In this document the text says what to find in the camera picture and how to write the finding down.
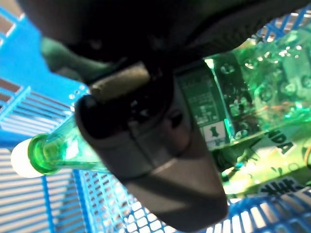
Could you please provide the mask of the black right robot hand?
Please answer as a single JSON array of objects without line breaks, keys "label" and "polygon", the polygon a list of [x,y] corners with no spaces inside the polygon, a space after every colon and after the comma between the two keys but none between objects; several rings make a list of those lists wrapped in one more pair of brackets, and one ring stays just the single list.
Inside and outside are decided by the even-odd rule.
[{"label": "black right robot hand", "polygon": [[50,71],[90,94],[75,120],[103,164],[168,225],[194,232],[228,212],[174,72],[236,48],[305,0],[21,0]]}]

